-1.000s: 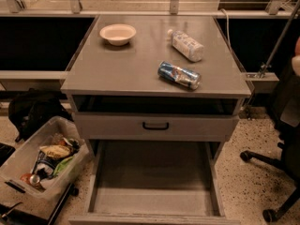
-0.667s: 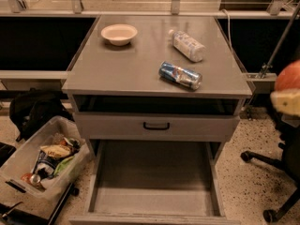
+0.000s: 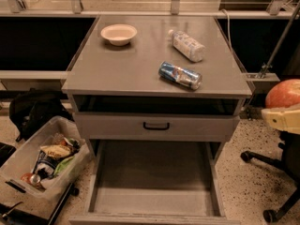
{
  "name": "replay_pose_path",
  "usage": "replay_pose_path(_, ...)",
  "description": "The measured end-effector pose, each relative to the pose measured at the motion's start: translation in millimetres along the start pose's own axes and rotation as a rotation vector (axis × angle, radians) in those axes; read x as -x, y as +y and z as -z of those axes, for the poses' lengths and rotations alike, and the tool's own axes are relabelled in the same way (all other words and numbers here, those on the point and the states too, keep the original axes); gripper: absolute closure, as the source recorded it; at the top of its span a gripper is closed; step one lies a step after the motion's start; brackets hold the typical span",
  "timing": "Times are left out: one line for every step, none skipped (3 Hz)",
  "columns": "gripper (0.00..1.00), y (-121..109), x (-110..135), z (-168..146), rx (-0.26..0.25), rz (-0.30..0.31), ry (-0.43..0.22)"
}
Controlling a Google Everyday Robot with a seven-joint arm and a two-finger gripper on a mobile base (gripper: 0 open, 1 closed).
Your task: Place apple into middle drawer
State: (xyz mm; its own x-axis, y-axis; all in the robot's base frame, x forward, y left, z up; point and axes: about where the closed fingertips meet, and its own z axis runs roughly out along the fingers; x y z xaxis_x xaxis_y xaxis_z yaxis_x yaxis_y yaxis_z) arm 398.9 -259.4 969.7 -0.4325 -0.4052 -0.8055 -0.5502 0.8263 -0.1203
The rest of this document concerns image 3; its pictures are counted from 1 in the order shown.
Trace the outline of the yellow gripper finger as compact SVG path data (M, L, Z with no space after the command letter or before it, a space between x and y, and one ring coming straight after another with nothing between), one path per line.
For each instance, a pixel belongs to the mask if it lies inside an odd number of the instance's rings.
M271 128L300 134L300 105L290 108L263 109L262 118Z

